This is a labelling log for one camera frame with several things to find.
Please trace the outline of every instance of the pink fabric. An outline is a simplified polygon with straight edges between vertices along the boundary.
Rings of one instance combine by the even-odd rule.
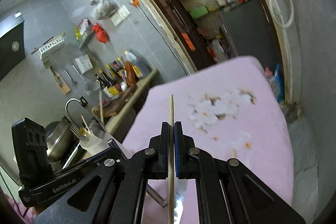
[[[201,98],[207,93],[216,96],[239,89],[253,94],[255,104],[239,107],[235,117],[226,117],[210,127],[207,133],[193,126],[186,115],[187,98]],[[162,122],[169,121],[169,98],[174,95],[174,120],[181,121],[185,135],[213,157],[238,158],[289,205],[293,197],[293,153],[287,124],[273,92],[253,57],[239,57],[204,69],[183,79],[156,86],[149,91],[123,145],[131,152],[148,147],[151,137],[159,135]],[[168,181],[150,181],[164,198]],[[188,181],[181,223],[198,223],[194,180]],[[147,196],[144,223],[167,223],[167,208],[161,208]]]
[[[23,215],[26,211],[26,207],[21,202],[16,202],[19,206],[19,209],[17,208],[15,201],[13,198],[10,198],[8,195],[6,195],[8,202],[13,207],[14,211],[17,213],[17,215],[26,223],[30,224],[33,222],[34,218],[36,217],[36,214],[34,213],[33,208],[29,208],[25,217],[23,218],[21,215]]]

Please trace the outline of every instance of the orange sticker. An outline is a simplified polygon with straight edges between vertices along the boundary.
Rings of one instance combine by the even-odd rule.
[[[196,51],[195,46],[194,46],[194,44],[191,42],[191,40],[190,40],[190,38],[188,37],[188,35],[187,35],[185,32],[183,32],[182,35],[183,35],[185,41],[187,42],[189,48],[190,48],[193,52]]]

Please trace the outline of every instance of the black cable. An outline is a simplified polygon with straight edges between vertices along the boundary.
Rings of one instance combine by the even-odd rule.
[[[151,20],[148,18],[148,16],[147,16],[146,13],[143,11],[143,9],[142,9],[140,6],[137,6],[137,7],[140,8],[140,10],[142,11],[142,13],[145,15],[145,17],[146,17],[147,20],[149,21],[149,23],[154,27],[154,29],[159,33],[159,35],[161,35],[161,37],[162,37],[163,41],[166,43],[168,49],[170,50],[170,52],[172,53],[172,55],[175,57],[175,59],[177,60],[177,62],[181,65],[181,67],[182,67],[184,73],[185,73],[186,75],[188,75],[187,72],[186,72],[185,69],[184,69],[183,64],[181,64],[181,61],[175,56],[175,54],[173,53],[172,49],[169,47],[167,41],[164,39],[163,35],[159,32],[159,30],[158,30],[158,29],[155,27],[155,25],[151,22]]]
[[[29,208],[27,208],[27,210],[26,210],[26,212],[24,213],[24,216],[23,216],[23,215],[21,214],[20,208],[19,208],[19,206],[17,205],[16,200],[15,200],[15,198],[14,198],[14,196],[13,196],[11,190],[9,189],[9,187],[8,187],[8,185],[7,185],[7,183],[6,183],[5,179],[4,179],[4,177],[3,177],[2,174],[1,174],[1,171],[0,171],[0,176],[1,176],[2,180],[3,180],[3,182],[5,183],[5,185],[6,185],[6,187],[7,187],[7,190],[9,191],[11,197],[13,198],[13,200],[14,200],[14,202],[15,202],[15,205],[16,205],[18,211],[19,211],[19,214],[22,216],[22,218],[25,218],[24,216],[26,215],[26,213],[27,213],[27,211],[29,210]]]

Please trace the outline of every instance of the range hood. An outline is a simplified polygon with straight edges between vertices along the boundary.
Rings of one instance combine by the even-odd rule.
[[[0,81],[26,57],[20,12],[0,22]]]

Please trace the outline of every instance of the red plastic bag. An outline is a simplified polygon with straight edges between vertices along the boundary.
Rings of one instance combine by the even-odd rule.
[[[92,27],[92,30],[96,33],[96,38],[99,42],[105,44],[109,40],[107,33],[101,28],[101,26],[98,23],[96,23]]]

